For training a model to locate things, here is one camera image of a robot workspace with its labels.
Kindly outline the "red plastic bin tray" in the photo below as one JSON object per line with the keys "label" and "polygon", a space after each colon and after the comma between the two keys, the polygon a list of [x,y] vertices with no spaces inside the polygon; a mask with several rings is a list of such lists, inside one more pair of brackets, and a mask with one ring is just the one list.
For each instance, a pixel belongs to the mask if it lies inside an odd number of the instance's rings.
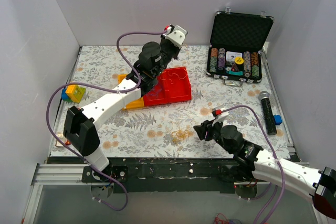
{"label": "red plastic bin tray", "polygon": [[158,77],[157,85],[143,96],[144,106],[187,102],[192,90],[186,67],[165,69]]}

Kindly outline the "yellow plastic bin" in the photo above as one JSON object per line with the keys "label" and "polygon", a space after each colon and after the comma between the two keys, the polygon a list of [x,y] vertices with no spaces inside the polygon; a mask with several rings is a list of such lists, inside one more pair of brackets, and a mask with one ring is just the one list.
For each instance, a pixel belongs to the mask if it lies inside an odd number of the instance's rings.
{"label": "yellow plastic bin", "polygon": [[[117,77],[118,84],[121,83],[121,81],[126,77],[126,74],[119,74]],[[132,110],[132,109],[140,109],[144,107],[144,100],[143,98],[139,98],[129,104],[127,104],[123,110]]]}

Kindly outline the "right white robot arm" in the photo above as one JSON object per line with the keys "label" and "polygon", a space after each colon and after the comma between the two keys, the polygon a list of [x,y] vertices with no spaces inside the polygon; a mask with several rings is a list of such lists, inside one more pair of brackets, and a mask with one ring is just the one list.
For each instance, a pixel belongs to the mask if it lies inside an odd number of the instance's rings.
{"label": "right white robot arm", "polygon": [[277,159],[243,138],[234,125],[206,120],[193,127],[200,140],[215,141],[239,163],[238,176],[248,181],[264,180],[311,202],[321,214],[335,218],[335,169],[323,170],[302,166],[286,159]]}

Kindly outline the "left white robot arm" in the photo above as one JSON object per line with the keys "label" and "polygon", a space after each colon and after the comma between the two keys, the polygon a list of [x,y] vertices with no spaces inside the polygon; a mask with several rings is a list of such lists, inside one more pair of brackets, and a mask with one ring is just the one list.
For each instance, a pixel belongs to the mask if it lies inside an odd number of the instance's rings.
{"label": "left white robot arm", "polygon": [[158,83],[158,76],[172,59],[177,59],[184,36],[161,37],[160,43],[147,42],[139,54],[134,69],[111,93],[78,109],[68,109],[64,125],[64,137],[94,167],[93,175],[100,182],[111,178],[109,160],[100,148],[97,130],[129,103],[149,93]]}

